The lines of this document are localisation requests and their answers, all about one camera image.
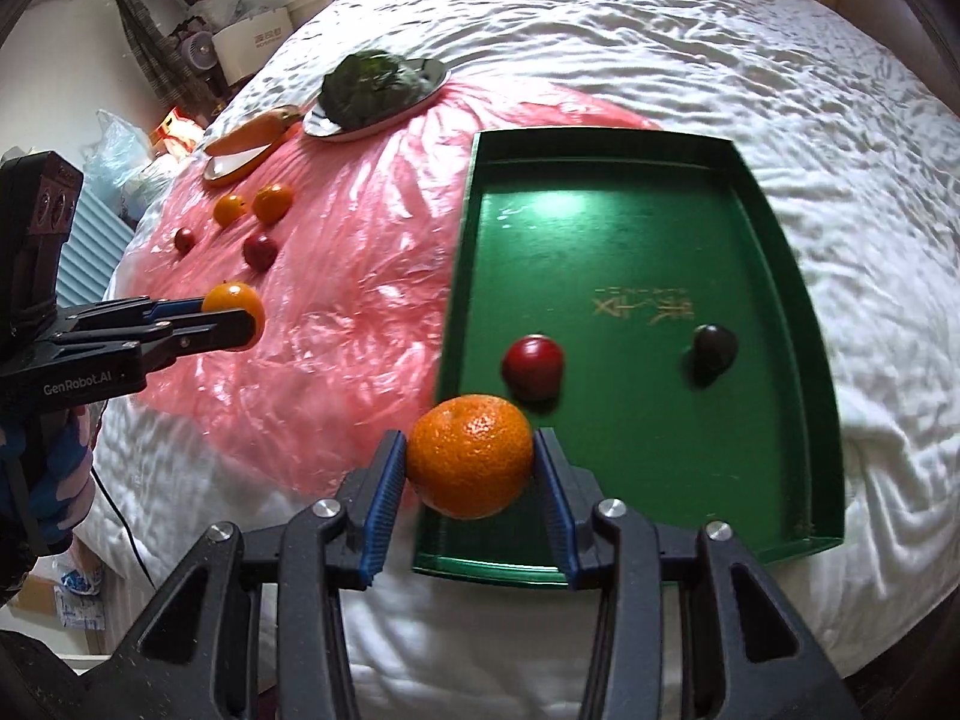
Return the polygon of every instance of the bed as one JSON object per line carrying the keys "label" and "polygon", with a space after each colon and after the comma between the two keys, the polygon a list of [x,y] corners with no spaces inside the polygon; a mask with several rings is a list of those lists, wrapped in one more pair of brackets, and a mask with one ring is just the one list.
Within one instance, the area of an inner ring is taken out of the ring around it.
{"label": "bed", "polygon": [[[960,119],[888,50],[813,0],[336,0],[208,138],[305,103],[340,58],[371,46],[439,57],[464,79],[540,77],[733,139],[805,276],[843,429],[846,542],[776,577],[845,676],[957,587]],[[159,215],[155,203],[131,245]],[[307,503],[233,472],[189,420],[130,398],[104,414],[96,463],[155,579],[210,522],[272,525]],[[102,496],[80,536],[145,586]],[[575,716],[596,599],[416,576],[412,542],[408,512],[373,590],[344,598],[365,716]],[[274,599],[264,614],[269,665]],[[668,712],[676,627],[668,603]]]}

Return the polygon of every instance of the white box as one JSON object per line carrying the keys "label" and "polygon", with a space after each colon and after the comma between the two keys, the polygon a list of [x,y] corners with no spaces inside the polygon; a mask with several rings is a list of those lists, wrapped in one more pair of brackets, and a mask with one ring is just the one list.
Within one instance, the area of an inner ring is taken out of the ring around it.
{"label": "white box", "polygon": [[213,36],[213,46],[228,84],[252,76],[293,33],[287,9],[277,8],[239,20]]}

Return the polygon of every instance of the gloved hand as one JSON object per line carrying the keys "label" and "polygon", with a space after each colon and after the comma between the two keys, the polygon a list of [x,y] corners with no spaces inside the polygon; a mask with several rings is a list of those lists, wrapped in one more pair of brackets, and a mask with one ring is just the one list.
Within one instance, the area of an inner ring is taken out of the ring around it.
{"label": "gloved hand", "polygon": [[[89,514],[95,488],[90,476],[93,452],[90,417],[85,406],[72,410],[47,457],[47,473],[30,491],[30,512],[48,544],[62,541]],[[23,454],[23,428],[0,416],[0,517],[18,522],[16,505],[3,463]]]}

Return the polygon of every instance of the black cable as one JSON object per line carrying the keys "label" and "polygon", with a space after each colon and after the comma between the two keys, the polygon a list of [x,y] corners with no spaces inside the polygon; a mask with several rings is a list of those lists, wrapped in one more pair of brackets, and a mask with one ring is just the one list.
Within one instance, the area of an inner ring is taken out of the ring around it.
{"label": "black cable", "polygon": [[154,579],[152,579],[150,576],[150,571],[147,570],[147,565],[145,562],[143,562],[143,558],[140,556],[140,551],[136,548],[136,539],[133,538],[133,531],[131,531],[130,525],[127,524],[123,514],[120,514],[120,509],[117,509],[117,504],[113,502],[113,499],[110,497],[110,493],[108,493],[107,488],[104,487],[104,483],[100,481],[100,477],[97,475],[97,469],[90,470],[93,473],[93,481],[97,483],[97,487],[100,488],[100,492],[104,493],[104,498],[107,498],[107,503],[110,504],[110,508],[113,509],[113,513],[120,518],[120,524],[123,525],[124,530],[127,531],[127,538],[130,541],[130,546],[133,547],[133,557],[136,557],[136,561],[140,563],[140,568],[143,569],[144,576],[147,577],[150,587],[156,590],[157,586],[154,584]]}

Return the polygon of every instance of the metal screw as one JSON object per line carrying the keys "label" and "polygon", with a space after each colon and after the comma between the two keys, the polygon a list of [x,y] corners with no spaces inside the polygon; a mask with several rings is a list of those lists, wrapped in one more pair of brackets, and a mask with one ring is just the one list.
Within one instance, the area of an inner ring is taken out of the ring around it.
{"label": "metal screw", "polygon": [[311,507],[314,514],[317,517],[323,517],[323,519],[336,517],[336,515],[340,513],[341,508],[340,501],[336,498],[322,498]]}
{"label": "metal screw", "polygon": [[713,522],[707,522],[707,527],[704,528],[704,531],[707,531],[707,538],[711,541],[729,541],[733,537],[733,528],[726,522],[721,522],[719,519],[714,519]]}
{"label": "metal screw", "polygon": [[206,529],[206,537],[210,541],[226,541],[233,536],[234,530],[232,522],[214,522]]}
{"label": "metal screw", "polygon": [[597,511],[609,519],[617,519],[627,514],[627,504],[619,498],[604,498],[597,504]]}

